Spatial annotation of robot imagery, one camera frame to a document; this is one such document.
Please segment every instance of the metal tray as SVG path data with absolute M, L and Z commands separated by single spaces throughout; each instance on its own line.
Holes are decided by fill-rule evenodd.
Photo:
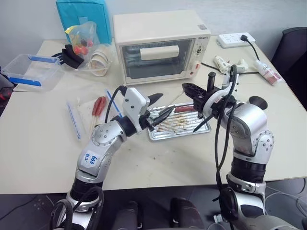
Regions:
M 175 104 L 176 107 L 183 107 L 183 106 L 191 106 L 193 103 L 180 103 Z M 151 114 L 152 118 L 158 116 L 158 113 L 163 110 L 165 106 L 151 108 L 148 111 Z M 169 117 L 157 125 L 154 128 L 154 131 L 150 132 L 148 130 L 149 138 L 151 140 L 162 140 L 168 138 L 175 138 L 175 137 L 182 137 L 192 134 L 198 133 L 208 133 L 211 131 L 210 125 L 204 124 L 199 130 L 193 133 L 193 130 L 203 121 L 203 119 L 197 118 L 197 112 L 181 112 L 181 113 L 174 113 L 174 110 L 169 115 Z

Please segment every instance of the white wall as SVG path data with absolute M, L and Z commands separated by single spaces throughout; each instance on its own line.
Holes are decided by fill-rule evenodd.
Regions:
M 247 31 L 269 58 L 282 30 L 307 26 L 307 0 L 106 0 L 106 3 L 110 16 L 194 9 L 213 35 Z M 65 39 L 55 0 L 0 1 L 1 66 L 20 53 L 36 53 L 45 39 Z

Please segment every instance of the teal bag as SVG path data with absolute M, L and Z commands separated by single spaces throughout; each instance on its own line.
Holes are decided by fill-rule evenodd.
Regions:
M 57 0 L 56 4 L 64 31 L 72 25 L 92 21 L 97 25 L 99 42 L 111 44 L 110 22 L 104 0 Z

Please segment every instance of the power strip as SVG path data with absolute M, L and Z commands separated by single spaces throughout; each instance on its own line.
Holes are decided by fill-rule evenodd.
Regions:
M 249 33 L 220 34 L 217 37 L 217 42 L 222 48 L 249 46 L 248 42 L 240 39 L 241 35 L 246 35 L 251 43 L 255 43 L 255 39 Z

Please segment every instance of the handwritten label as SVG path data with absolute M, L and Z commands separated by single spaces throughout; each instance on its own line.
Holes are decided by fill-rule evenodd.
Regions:
M 85 168 L 95 167 L 97 162 L 99 162 L 100 156 L 93 151 L 88 150 L 82 159 L 81 165 Z

